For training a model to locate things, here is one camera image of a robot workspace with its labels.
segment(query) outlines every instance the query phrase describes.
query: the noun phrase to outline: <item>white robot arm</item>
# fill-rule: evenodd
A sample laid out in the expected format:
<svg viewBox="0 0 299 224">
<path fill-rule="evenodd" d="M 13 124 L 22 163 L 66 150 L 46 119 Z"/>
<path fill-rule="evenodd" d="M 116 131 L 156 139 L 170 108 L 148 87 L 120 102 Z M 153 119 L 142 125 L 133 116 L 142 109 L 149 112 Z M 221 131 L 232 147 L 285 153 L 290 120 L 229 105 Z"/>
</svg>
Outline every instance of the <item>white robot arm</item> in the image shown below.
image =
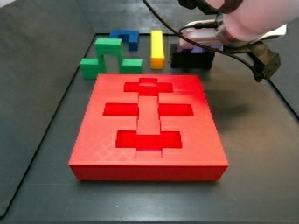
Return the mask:
<svg viewBox="0 0 299 224">
<path fill-rule="evenodd" d="M 252 71 L 256 81 L 268 80 L 280 67 L 278 54 L 260 40 L 285 35 L 285 24 L 299 17 L 299 0 L 178 0 L 182 7 L 216 19 L 188 23 L 178 32 L 164 22 L 149 3 L 148 10 L 172 33 L 180 37 L 180 49 L 194 46 L 221 53 L 240 61 Z M 222 51 L 213 46 L 222 46 Z M 233 54 L 246 53 L 250 66 Z"/>
<path fill-rule="evenodd" d="M 281 36 L 285 34 L 285 24 L 299 16 L 299 0 L 184 0 L 185 3 L 190 1 L 205 4 L 221 13 L 214 29 L 182 30 L 188 39 L 208 46 L 222 44 L 238 48 L 264 38 Z M 205 22 L 194 21 L 186 25 Z"/>
</svg>

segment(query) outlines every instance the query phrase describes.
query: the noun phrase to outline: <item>gray table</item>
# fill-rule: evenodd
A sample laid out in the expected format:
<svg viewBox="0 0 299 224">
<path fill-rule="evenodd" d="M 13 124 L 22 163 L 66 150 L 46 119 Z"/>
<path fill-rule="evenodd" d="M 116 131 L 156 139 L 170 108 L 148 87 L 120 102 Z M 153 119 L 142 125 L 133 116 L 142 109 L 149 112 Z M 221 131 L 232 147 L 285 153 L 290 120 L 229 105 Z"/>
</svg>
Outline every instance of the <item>gray table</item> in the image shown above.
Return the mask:
<svg viewBox="0 0 299 224">
<path fill-rule="evenodd" d="M 164 43 L 174 43 L 168 36 Z M 130 59 L 145 74 L 197 74 L 229 167 L 217 182 L 78 182 L 66 165 L 93 80 L 70 83 L 2 223 L 43 221 L 299 221 L 299 125 L 269 83 L 216 55 L 209 71 L 149 69 L 149 37 Z M 87 57 L 94 57 L 93 46 Z M 106 69 L 117 72 L 116 59 Z"/>
</svg>

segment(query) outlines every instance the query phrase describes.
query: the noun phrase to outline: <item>red puzzle board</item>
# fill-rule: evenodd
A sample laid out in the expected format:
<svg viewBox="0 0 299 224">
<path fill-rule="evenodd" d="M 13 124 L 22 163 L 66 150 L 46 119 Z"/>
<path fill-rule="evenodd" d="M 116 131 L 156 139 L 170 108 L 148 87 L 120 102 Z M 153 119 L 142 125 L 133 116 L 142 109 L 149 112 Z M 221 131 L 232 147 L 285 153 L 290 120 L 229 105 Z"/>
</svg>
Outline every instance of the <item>red puzzle board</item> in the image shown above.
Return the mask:
<svg viewBox="0 0 299 224">
<path fill-rule="evenodd" d="M 101 74 L 69 167 L 79 180 L 217 180 L 228 161 L 197 76 Z"/>
</svg>

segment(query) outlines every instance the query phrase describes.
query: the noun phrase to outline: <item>cross-shaped cutout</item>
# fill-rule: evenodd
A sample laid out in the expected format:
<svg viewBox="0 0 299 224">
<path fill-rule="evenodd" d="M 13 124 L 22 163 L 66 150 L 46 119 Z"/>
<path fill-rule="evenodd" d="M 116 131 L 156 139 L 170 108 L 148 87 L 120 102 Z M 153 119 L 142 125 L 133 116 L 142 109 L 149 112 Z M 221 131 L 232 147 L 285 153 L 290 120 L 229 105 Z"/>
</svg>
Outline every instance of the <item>cross-shaped cutout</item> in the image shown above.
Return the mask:
<svg viewBox="0 0 299 224">
<path fill-rule="evenodd" d="M 157 151 L 160 156 L 162 148 L 181 148 L 180 131 L 161 131 L 160 116 L 193 116 L 190 104 L 158 103 L 158 94 L 173 92 L 172 83 L 140 78 L 125 83 L 124 92 L 137 92 L 137 103 L 106 103 L 102 114 L 136 116 L 136 130 L 116 133 L 116 147 L 134 148 L 136 153 Z"/>
</svg>

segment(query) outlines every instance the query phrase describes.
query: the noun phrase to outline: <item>yellow rectangular block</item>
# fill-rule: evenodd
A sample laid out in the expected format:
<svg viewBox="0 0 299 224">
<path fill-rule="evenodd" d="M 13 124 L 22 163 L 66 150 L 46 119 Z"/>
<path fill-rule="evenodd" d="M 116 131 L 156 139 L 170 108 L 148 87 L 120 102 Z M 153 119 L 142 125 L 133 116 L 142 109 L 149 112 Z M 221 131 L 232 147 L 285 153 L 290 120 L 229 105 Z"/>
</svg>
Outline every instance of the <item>yellow rectangular block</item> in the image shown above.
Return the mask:
<svg viewBox="0 0 299 224">
<path fill-rule="evenodd" d="M 164 35 L 161 31 L 150 31 L 150 68 L 164 69 Z"/>
</svg>

